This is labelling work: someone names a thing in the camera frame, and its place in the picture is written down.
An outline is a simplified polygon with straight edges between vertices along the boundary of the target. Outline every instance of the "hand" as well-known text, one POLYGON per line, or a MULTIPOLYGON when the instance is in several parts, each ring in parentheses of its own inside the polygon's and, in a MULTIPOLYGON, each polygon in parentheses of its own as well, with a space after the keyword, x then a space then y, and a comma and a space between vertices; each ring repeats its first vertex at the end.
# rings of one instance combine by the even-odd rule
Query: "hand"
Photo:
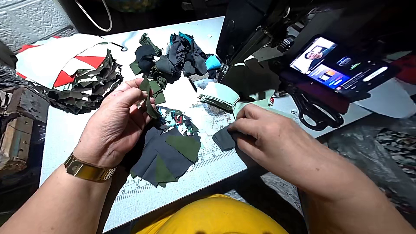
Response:
POLYGON ((237 138, 238 147, 265 169, 304 191, 340 199, 344 196, 340 187, 369 181, 358 168, 289 118, 248 104, 236 119, 230 130, 244 134, 237 138))
MULTIPOLYGON (((97 167, 113 168, 134 147, 151 120, 146 105, 136 105, 148 95, 139 89, 142 80, 123 82, 103 100, 74 149, 76 158, 97 167)), ((155 108, 154 99, 150 101, 155 108)))

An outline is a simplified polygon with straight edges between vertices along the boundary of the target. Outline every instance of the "yellow shirt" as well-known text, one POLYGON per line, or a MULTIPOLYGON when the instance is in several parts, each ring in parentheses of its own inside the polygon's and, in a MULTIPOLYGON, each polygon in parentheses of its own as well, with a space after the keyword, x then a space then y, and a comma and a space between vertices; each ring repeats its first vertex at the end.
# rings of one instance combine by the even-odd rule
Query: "yellow shirt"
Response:
POLYGON ((222 194, 195 201, 132 234, 287 234, 260 210, 222 194))

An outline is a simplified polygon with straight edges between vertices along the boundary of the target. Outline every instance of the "phone screen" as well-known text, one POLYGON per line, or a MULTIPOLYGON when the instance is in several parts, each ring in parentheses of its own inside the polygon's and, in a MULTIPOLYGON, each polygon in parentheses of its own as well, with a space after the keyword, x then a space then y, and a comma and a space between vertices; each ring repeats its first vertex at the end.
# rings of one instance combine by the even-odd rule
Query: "phone screen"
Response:
POLYGON ((323 37, 312 40, 290 67, 346 96, 380 85, 388 69, 381 60, 354 54, 323 37))

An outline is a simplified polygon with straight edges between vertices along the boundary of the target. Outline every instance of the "left hand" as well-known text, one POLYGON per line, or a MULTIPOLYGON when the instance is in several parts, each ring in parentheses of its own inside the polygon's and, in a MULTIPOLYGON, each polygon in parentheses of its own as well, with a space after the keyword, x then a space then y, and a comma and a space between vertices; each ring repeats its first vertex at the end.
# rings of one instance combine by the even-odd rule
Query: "left hand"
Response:
MULTIPOLYGON (((137 143, 151 121, 146 105, 136 104, 148 93, 139 89, 143 78, 123 82, 102 102, 89 119, 74 149, 74 156, 97 167, 116 167, 137 143)), ((155 108, 154 99, 150 98, 155 108)))

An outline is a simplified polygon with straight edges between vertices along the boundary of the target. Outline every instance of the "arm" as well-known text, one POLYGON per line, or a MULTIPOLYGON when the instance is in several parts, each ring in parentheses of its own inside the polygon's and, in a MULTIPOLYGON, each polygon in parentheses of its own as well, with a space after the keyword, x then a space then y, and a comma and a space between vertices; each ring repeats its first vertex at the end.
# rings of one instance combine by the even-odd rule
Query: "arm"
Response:
POLYGON ((230 129, 243 133, 243 152, 308 194, 311 233, 416 233, 364 173, 291 119, 246 105, 230 129))
MULTIPOLYGON (((97 167, 116 167, 133 148, 151 117, 143 79, 121 84, 88 121, 74 149, 79 160, 97 167)), ((0 233, 95 233, 111 179, 93 182, 58 167, 36 193, 0 228, 0 233)))

